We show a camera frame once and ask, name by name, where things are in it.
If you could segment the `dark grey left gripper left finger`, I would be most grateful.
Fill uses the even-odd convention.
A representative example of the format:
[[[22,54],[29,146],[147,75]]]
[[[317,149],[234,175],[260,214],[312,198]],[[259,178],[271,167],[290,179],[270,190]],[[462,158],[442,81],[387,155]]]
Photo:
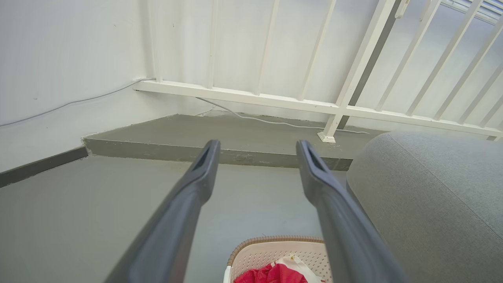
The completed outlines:
[[[201,208],[212,195],[221,143],[209,140],[105,279],[182,283]]]

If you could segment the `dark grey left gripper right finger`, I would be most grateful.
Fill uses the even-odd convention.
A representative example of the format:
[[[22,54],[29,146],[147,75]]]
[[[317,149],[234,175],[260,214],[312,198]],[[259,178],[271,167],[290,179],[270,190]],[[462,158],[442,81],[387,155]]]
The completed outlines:
[[[304,195],[316,208],[336,283],[408,283],[366,213],[307,140],[296,154]]]

